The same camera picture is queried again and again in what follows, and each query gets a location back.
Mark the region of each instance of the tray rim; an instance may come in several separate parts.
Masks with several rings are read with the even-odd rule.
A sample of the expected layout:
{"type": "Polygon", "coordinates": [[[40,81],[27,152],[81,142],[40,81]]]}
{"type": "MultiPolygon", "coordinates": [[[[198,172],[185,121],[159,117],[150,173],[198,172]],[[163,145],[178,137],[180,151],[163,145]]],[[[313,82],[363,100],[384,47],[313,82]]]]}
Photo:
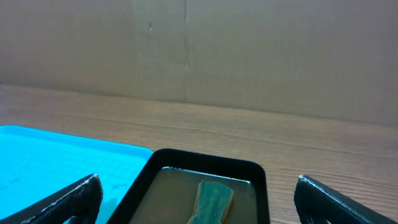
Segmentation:
{"type": "Polygon", "coordinates": [[[22,136],[27,138],[39,139],[43,141],[52,141],[62,144],[69,144],[72,146],[86,147],[94,150],[140,157],[145,160],[148,160],[153,154],[153,152],[150,149],[142,146],[135,146],[121,142],[112,142],[107,140],[76,136],[72,134],[57,133],[53,131],[30,128],[26,126],[1,125],[0,134],[22,136]]]}

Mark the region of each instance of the cardboard wall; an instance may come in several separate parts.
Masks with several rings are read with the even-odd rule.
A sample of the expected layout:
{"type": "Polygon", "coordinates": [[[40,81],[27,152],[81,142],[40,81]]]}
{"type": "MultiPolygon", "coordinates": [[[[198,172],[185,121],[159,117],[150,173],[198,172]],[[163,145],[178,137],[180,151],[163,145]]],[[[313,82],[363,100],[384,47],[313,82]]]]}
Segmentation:
{"type": "Polygon", "coordinates": [[[396,0],[2,0],[0,81],[398,124],[396,0]]]}

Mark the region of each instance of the blue tray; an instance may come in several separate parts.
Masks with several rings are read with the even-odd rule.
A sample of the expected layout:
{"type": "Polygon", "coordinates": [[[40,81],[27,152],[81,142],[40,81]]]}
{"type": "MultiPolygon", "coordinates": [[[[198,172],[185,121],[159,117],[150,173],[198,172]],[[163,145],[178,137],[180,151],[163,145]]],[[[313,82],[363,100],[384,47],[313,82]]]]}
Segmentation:
{"type": "Polygon", "coordinates": [[[96,223],[106,223],[151,155],[139,146],[0,126],[0,220],[98,174],[104,198],[96,223]]]}

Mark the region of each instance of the wooden table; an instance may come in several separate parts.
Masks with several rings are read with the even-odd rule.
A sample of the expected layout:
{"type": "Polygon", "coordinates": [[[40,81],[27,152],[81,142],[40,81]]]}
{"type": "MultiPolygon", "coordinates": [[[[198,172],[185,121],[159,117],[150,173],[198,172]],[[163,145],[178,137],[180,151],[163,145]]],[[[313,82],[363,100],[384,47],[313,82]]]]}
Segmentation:
{"type": "Polygon", "coordinates": [[[257,162],[272,223],[299,223],[299,174],[398,220],[398,127],[7,85],[0,124],[257,162]]]}

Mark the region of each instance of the sponge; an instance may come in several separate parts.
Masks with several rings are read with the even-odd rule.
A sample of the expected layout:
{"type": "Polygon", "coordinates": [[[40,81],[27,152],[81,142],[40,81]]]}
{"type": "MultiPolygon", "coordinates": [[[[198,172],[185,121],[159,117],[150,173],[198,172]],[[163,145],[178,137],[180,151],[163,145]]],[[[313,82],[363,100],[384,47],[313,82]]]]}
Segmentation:
{"type": "Polygon", "coordinates": [[[231,205],[233,195],[233,190],[221,183],[201,181],[193,215],[187,224],[222,223],[231,205]]]}

